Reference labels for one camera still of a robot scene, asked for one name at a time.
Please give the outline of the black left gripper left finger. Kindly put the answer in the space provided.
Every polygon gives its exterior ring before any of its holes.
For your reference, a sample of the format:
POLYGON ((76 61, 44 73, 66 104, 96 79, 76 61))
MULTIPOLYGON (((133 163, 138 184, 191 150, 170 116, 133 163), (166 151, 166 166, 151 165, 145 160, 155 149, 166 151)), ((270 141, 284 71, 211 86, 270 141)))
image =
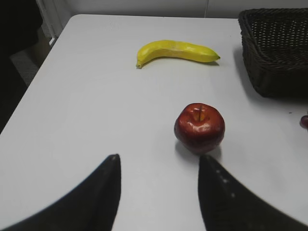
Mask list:
POLYGON ((110 231, 120 196, 120 156, 112 154, 68 194, 6 230, 110 231))

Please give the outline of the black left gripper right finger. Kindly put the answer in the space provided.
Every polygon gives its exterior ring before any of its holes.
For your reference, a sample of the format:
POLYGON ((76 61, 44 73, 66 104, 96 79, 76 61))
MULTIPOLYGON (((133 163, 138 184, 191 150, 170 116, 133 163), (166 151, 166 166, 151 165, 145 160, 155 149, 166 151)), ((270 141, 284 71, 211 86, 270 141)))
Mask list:
POLYGON ((256 196, 209 155, 199 158, 198 198, 208 231, 306 231, 256 196))

